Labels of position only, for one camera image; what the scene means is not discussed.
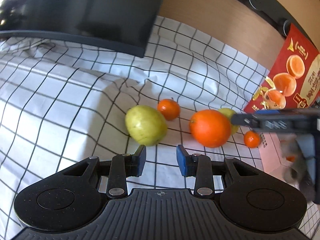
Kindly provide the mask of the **large orange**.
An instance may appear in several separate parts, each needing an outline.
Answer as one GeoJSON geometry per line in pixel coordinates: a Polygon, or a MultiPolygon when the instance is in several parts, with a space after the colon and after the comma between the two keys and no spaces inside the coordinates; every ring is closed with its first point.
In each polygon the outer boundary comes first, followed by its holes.
{"type": "Polygon", "coordinates": [[[189,121],[193,138],[207,148],[218,148],[231,136],[231,123],[219,111],[202,110],[193,114],[189,121]]]}

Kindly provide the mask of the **small green guava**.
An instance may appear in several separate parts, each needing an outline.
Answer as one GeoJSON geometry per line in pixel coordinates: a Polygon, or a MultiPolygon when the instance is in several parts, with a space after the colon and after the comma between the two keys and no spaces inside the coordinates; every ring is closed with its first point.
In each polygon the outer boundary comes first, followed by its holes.
{"type": "MultiPolygon", "coordinates": [[[[229,122],[231,122],[232,116],[236,114],[236,111],[230,108],[221,108],[218,111],[221,114],[223,114],[226,118],[228,118],[229,122]]],[[[239,125],[231,124],[231,135],[234,135],[238,131],[239,127],[240,127],[239,125]]]]}

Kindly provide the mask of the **small mandarin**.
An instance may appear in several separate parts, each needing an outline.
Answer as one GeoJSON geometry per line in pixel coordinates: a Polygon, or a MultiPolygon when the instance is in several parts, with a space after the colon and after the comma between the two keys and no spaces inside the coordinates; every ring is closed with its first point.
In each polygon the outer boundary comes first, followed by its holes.
{"type": "Polygon", "coordinates": [[[157,105],[157,110],[164,116],[167,121],[172,121],[179,117],[180,106],[172,99],[163,99],[157,105]]]}

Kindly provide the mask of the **pink gift box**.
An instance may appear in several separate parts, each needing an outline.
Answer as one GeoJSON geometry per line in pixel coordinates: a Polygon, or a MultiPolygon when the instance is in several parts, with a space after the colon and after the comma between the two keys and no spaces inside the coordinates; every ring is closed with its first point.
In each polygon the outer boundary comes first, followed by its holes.
{"type": "Polygon", "coordinates": [[[292,165],[297,160],[293,153],[283,154],[281,140],[275,133],[260,133],[259,153],[263,163],[264,172],[289,184],[294,184],[297,171],[292,165]]]}

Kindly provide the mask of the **red snack bag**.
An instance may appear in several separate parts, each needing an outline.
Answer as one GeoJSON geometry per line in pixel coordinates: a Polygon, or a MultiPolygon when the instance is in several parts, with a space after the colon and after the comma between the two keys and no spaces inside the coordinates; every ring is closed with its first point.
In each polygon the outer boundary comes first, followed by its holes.
{"type": "Polygon", "coordinates": [[[291,24],[272,69],[244,111],[309,108],[318,97],[319,50],[291,24]]]}

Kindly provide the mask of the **checked white tablecloth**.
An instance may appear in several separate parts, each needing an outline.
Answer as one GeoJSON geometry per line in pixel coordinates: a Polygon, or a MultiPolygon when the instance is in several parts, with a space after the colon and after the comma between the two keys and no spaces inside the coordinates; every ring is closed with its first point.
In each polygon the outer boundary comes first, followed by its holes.
{"type": "MultiPolygon", "coordinates": [[[[240,126],[218,148],[190,133],[196,112],[244,111],[270,70],[217,39],[158,17],[146,55],[48,38],[1,43],[1,239],[309,239],[297,184],[264,172],[240,126]],[[113,157],[140,146],[125,115],[136,105],[180,106],[167,135],[146,146],[128,196],[112,199],[113,157]],[[194,196],[176,147],[212,161],[214,195],[194,196]]],[[[275,133],[280,139],[285,134],[275,133]]]]}

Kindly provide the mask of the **black monitor on left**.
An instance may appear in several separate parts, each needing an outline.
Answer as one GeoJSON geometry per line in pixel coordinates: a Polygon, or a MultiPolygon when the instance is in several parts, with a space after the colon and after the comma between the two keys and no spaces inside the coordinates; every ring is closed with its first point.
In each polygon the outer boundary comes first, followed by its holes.
{"type": "Polygon", "coordinates": [[[163,0],[1,0],[1,37],[82,43],[143,57],[163,0]]]}

